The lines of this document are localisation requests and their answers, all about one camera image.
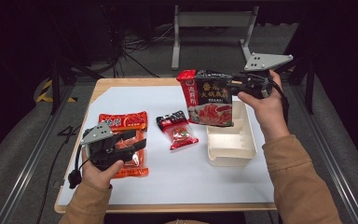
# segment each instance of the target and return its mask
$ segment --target hot pot seasoning package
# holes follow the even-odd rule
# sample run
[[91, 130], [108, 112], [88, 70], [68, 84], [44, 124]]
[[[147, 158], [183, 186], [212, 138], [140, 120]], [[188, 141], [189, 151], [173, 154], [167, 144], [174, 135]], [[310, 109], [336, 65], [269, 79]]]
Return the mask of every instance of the hot pot seasoning package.
[[176, 78], [186, 99], [188, 121], [196, 124], [230, 127], [232, 95], [227, 84], [231, 75], [210, 70], [185, 70]]

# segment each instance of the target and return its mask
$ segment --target metal bracket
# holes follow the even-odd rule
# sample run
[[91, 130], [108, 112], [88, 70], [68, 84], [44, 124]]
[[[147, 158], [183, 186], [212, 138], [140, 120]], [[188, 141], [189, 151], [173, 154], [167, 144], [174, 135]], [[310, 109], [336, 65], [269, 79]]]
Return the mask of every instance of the metal bracket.
[[80, 141], [80, 145], [88, 145], [112, 137], [113, 132], [105, 122], [100, 122]]
[[293, 60], [292, 55], [252, 53], [245, 65], [245, 72], [263, 71], [272, 67], [288, 63]]

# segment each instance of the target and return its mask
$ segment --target small red package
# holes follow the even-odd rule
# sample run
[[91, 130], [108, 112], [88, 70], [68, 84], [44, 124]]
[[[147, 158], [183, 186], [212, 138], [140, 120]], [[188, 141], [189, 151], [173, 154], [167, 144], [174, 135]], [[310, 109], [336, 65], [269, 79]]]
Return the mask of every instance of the small red package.
[[199, 142], [199, 139], [194, 136], [182, 110], [170, 115], [157, 117], [156, 122], [158, 127], [171, 140], [170, 150]]

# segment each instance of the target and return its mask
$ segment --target red packaging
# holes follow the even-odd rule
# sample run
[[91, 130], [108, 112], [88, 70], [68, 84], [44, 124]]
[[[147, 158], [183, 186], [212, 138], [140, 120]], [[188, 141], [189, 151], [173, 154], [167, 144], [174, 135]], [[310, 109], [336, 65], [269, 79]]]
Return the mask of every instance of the red packaging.
[[[113, 133], [123, 132], [131, 129], [136, 130], [135, 137], [127, 140], [121, 140], [116, 144], [118, 148], [129, 147], [135, 142], [145, 139], [147, 130], [147, 113], [109, 115], [100, 114], [99, 122], [106, 122]], [[127, 176], [147, 176], [149, 169], [145, 165], [145, 148], [135, 152], [137, 160], [127, 161], [123, 168], [113, 178], [123, 178]]]
[[194, 136], [182, 110], [170, 115], [157, 117], [156, 123], [171, 140], [170, 150], [199, 142], [199, 139]]
[[230, 127], [232, 95], [227, 86], [231, 75], [209, 70], [185, 70], [176, 78], [181, 83], [191, 123]]

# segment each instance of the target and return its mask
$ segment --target metal frame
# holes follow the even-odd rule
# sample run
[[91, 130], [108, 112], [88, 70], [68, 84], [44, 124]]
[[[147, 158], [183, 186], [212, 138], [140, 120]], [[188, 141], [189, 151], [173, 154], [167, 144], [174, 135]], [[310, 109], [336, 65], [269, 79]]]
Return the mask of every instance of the metal frame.
[[245, 38], [240, 39], [241, 48], [246, 61], [251, 57], [248, 45], [251, 39], [252, 31], [255, 26], [258, 7], [252, 11], [234, 11], [234, 12], [207, 12], [207, 11], [179, 11], [179, 6], [175, 6], [174, 15], [174, 43], [172, 53], [172, 70], [179, 68], [180, 54], [180, 27], [245, 27]]

